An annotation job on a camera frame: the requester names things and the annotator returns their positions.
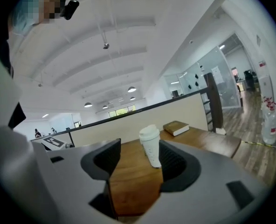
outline person in background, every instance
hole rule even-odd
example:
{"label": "person in background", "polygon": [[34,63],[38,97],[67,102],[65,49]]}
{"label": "person in background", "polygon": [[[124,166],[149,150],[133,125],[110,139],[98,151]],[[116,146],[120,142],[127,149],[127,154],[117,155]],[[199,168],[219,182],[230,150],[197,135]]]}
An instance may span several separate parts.
{"label": "person in background", "polygon": [[[26,35],[33,27],[49,19],[60,17],[65,0],[0,0],[0,60],[11,77],[14,70],[9,58],[9,32]],[[26,116],[17,105],[8,126],[16,127]]]}
{"label": "person in background", "polygon": [[41,133],[37,131],[37,129],[34,130],[35,132],[35,138],[40,138],[41,137]]}

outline pendant light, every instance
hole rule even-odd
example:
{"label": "pendant light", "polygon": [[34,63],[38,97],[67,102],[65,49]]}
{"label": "pendant light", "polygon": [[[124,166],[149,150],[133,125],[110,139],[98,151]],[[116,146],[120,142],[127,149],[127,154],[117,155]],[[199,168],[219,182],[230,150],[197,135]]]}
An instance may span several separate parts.
{"label": "pendant light", "polygon": [[92,107],[92,104],[90,102],[87,102],[87,103],[85,103],[84,107],[85,108]]}
{"label": "pendant light", "polygon": [[136,88],[134,86],[131,86],[129,89],[128,89],[128,92],[134,92],[136,90]]}

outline book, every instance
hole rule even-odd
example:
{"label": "book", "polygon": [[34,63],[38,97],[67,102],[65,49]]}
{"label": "book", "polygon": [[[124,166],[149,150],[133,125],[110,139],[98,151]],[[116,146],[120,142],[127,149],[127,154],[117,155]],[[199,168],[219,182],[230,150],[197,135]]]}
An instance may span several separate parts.
{"label": "book", "polygon": [[189,125],[180,121],[172,121],[163,125],[163,129],[173,136],[177,136],[190,129]]}

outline wooden floor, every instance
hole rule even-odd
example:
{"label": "wooden floor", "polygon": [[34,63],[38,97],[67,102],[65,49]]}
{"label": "wooden floor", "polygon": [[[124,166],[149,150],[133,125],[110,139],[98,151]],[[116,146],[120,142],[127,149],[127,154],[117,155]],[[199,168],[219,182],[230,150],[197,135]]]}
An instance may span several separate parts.
{"label": "wooden floor", "polygon": [[[261,98],[255,92],[242,91],[243,107],[223,110],[227,135],[243,141],[263,143],[261,136]],[[241,143],[233,160],[257,178],[272,186],[276,181],[276,147]]]}

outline wooden table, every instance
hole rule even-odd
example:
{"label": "wooden table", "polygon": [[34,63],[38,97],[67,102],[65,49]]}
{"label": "wooden table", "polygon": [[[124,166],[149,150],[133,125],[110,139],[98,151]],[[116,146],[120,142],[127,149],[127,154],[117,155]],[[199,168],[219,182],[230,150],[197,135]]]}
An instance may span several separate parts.
{"label": "wooden table", "polygon": [[[162,140],[179,142],[233,157],[241,139],[190,128],[176,137],[161,131]],[[159,197],[162,170],[152,168],[139,140],[121,145],[120,160],[110,178],[111,195],[118,216],[139,216]]]}

